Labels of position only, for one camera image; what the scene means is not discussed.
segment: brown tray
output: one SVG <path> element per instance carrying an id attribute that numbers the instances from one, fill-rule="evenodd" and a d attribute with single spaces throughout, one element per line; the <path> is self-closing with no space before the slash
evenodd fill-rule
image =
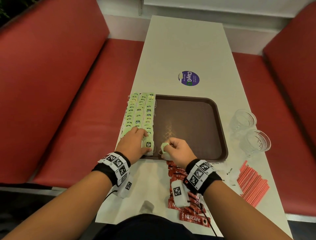
<path id="1" fill-rule="evenodd" d="M 186 140 L 197 158 L 225 161 L 227 145 L 218 109 L 208 98 L 156 95 L 153 156 L 161 159 L 161 144 L 170 137 Z"/>

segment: dark clothing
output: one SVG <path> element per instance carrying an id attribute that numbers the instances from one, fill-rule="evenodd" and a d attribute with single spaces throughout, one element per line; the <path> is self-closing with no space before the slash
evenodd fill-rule
<path id="1" fill-rule="evenodd" d="M 107 224 L 94 240 L 213 240 L 223 239 L 192 234 L 182 224 L 152 214 L 141 214 L 128 218 L 117 225 Z"/>

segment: floor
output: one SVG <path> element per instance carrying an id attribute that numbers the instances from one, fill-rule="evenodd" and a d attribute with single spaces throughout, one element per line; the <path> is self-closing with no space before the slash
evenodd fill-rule
<path id="1" fill-rule="evenodd" d="M 0 191 L 0 239 L 52 199 L 52 196 Z M 288 222 L 294 240 L 316 239 L 316 223 Z M 92 221 L 79 240 L 93 239 L 104 225 Z"/>

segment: glass cup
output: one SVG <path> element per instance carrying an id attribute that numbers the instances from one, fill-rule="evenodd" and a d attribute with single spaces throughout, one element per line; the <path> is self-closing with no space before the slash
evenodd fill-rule
<path id="1" fill-rule="evenodd" d="M 239 109 L 235 112 L 232 120 L 230 121 L 230 128 L 234 132 L 238 132 L 240 130 L 251 128 L 256 124 L 257 119 L 252 112 L 246 109 Z"/>
<path id="2" fill-rule="evenodd" d="M 271 148 L 271 141 L 264 132 L 252 129 L 241 139 L 239 147 L 247 157 L 250 157 L 253 153 L 268 151 Z"/>

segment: left hand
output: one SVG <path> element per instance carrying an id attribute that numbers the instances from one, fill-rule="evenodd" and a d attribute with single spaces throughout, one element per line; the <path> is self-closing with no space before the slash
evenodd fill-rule
<path id="1" fill-rule="evenodd" d="M 151 151 L 151 148 L 142 148 L 143 136 L 148 136 L 145 129 L 133 127 L 121 138 L 115 151 L 123 153 L 133 165 L 142 155 Z"/>

